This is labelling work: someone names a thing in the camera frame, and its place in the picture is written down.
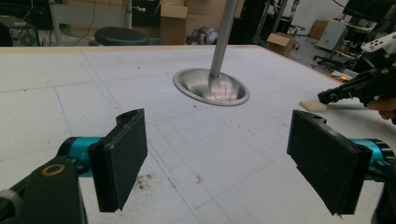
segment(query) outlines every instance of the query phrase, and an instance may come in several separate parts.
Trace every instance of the cable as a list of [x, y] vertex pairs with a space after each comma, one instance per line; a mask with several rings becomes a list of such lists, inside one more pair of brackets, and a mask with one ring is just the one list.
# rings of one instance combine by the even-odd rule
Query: cable
[[396, 20], [393, 20], [393, 19], [384, 19], [384, 18], [380, 18], [380, 17], [372, 17], [372, 16], [364, 15], [364, 14], [361, 14], [361, 13], [355, 11], [355, 10], [352, 10], [350, 8], [347, 8], [347, 7], [344, 7], [343, 5], [341, 5], [339, 2], [337, 2], [335, 0], [332, 0], [332, 1], [334, 1], [334, 3], [337, 4], [339, 7], [347, 9], [347, 10], [349, 10], [349, 11], [355, 13], [355, 14], [358, 14], [360, 16], [363, 16], [365, 18], [370, 18], [370, 19], [374, 19], [374, 20], [381, 20], [381, 21], [396, 21]]
[[72, 45], [69, 45], [69, 47], [72, 47], [72, 46], [77, 45], [82, 39], [84, 39], [84, 38], [90, 33], [90, 30], [91, 30], [91, 28], [92, 28], [92, 25], [93, 25], [93, 23], [95, 22], [95, 7], [96, 7], [96, 0], [93, 0], [93, 8], [92, 8], [92, 14], [93, 14], [93, 16], [92, 16], [91, 24], [90, 24], [90, 26], [88, 27], [87, 34], [85, 34], [82, 38], [80, 38], [78, 42], [76, 42], [76, 43], [74, 43], [74, 44], [72, 44]]

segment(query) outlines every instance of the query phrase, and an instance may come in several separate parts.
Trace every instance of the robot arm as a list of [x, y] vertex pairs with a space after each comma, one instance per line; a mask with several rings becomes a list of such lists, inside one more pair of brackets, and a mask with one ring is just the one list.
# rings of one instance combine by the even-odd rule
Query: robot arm
[[0, 223], [86, 224], [79, 176], [93, 175], [101, 212], [122, 209], [148, 154], [144, 110], [117, 117], [105, 137], [71, 137], [54, 159], [0, 191]]

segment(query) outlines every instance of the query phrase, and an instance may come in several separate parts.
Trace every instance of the black equipment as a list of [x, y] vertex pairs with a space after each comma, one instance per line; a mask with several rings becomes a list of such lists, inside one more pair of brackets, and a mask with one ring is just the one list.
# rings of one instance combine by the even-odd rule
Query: black equipment
[[293, 111], [288, 154], [334, 215], [354, 214], [363, 181], [385, 182], [375, 223], [396, 223], [396, 158], [376, 139], [350, 140], [318, 115]]
[[49, 0], [0, 0], [0, 15], [24, 18], [39, 30], [52, 29]]
[[144, 110], [119, 115], [105, 137], [71, 137], [57, 155], [0, 191], [1, 224], [86, 224], [78, 177], [93, 175], [101, 212], [122, 209], [148, 155]]
[[382, 49], [373, 54], [376, 57], [368, 62], [372, 66], [370, 70], [358, 74], [337, 88], [319, 93], [320, 102], [326, 105], [342, 99], [358, 97], [364, 106], [367, 106], [378, 96], [396, 97], [396, 64], [394, 63], [396, 56], [389, 55]]
[[353, 24], [360, 20], [380, 22], [394, 4], [394, 0], [349, 0], [343, 14], [352, 16]]

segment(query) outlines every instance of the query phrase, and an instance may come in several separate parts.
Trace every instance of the metal pole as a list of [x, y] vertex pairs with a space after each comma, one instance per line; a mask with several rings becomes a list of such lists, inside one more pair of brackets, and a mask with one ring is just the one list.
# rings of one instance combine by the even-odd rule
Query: metal pole
[[265, 3], [264, 11], [262, 12], [262, 18], [260, 19], [259, 27], [257, 28], [256, 34], [252, 39], [253, 44], [259, 44], [260, 42], [260, 36], [262, 35], [262, 29], [264, 28], [265, 20], [267, 18], [268, 9], [270, 5], [271, 5], [271, 0], [267, 0], [267, 3]]
[[128, 1], [128, 6], [125, 11], [125, 27], [132, 29], [132, 0]]
[[215, 55], [213, 56], [212, 67], [210, 68], [209, 73], [211, 77], [219, 77], [228, 39], [230, 37], [231, 29], [233, 28], [233, 17], [235, 16], [237, 6], [238, 0], [228, 0], [225, 6], [218, 43], [216, 44]]
[[288, 3], [288, 0], [282, 0], [282, 5], [280, 5], [279, 13], [277, 14], [272, 33], [276, 32], [277, 26], [279, 25], [280, 19], [282, 19], [282, 15], [283, 15], [283, 12], [285, 11], [285, 7], [286, 7], [287, 3]]

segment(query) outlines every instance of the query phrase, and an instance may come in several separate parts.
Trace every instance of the chair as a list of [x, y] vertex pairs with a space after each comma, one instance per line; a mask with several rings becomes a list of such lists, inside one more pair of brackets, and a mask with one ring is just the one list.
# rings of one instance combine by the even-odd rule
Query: chair
[[49, 0], [56, 43], [63, 46], [60, 24], [100, 25], [105, 26], [95, 32], [95, 40], [105, 46], [142, 46], [148, 45], [149, 39], [132, 29], [132, 10], [119, 12], [96, 8], [75, 7], [57, 4]]

